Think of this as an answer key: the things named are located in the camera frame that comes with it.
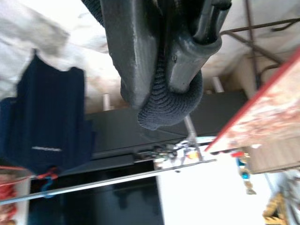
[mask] ceiling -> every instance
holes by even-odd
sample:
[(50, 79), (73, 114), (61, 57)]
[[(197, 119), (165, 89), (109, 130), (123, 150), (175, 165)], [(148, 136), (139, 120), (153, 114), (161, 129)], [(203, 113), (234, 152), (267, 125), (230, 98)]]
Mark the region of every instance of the ceiling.
[[(298, 0), (252, 0), (254, 24), (300, 17)], [(223, 30), (246, 26), (244, 2), (232, 0)], [(273, 53), (293, 50), (300, 44), (300, 23), (281, 32), (255, 30), (259, 45)], [(202, 68), (205, 85), (212, 76), (228, 73), (249, 49), (231, 37), (222, 37), (220, 51)], [(86, 74), (86, 110), (102, 110), (102, 96), (110, 94), (114, 108), (126, 107), (120, 96), (120, 77), (108, 54), (105, 30), (80, 0), (0, 1), (0, 98), (15, 95), (15, 84), (29, 64), (33, 49), (47, 64)]]

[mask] blue string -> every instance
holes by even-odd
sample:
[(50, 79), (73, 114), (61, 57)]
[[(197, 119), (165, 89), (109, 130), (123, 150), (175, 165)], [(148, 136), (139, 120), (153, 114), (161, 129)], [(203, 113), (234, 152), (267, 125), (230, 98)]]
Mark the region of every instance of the blue string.
[(44, 198), (52, 198), (52, 197), (54, 197), (54, 195), (47, 194), (47, 190), (53, 184), (53, 180), (51, 177), (45, 177), (45, 179), (47, 179), (48, 181), (46, 184), (44, 184), (42, 186), (41, 191), (42, 191), (42, 193), (44, 193)]

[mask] dark blue cloth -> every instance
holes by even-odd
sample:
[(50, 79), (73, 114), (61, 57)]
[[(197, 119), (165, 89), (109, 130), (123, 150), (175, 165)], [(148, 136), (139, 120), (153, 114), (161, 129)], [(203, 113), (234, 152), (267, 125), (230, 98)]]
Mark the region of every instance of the dark blue cloth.
[(43, 174), (53, 166), (64, 171), (90, 160), (95, 134), (91, 122), (84, 120), (82, 70), (62, 72), (35, 55), (10, 111), (2, 144), (9, 161)]

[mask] red edge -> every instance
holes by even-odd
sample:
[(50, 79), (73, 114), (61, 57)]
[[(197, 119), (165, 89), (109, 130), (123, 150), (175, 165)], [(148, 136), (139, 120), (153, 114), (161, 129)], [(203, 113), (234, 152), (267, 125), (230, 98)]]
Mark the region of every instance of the red edge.
[(278, 80), (284, 72), (289, 69), (292, 64), (300, 58), (300, 48), (296, 50), (296, 53), (288, 60), (285, 64), (283, 64), (276, 74), (272, 76), (269, 81), (257, 92), (257, 94), (251, 98), (249, 101), (247, 101), (244, 106), (229, 120), (229, 122), (223, 127), (217, 138), (205, 149), (205, 151), (209, 151), (209, 149), (219, 140), (222, 138), (222, 136), (226, 133), (226, 131), (233, 125), (235, 121), (237, 121), (241, 116), (243, 116), (247, 110), (258, 100), (258, 98), (269, 89), (269, 87)]

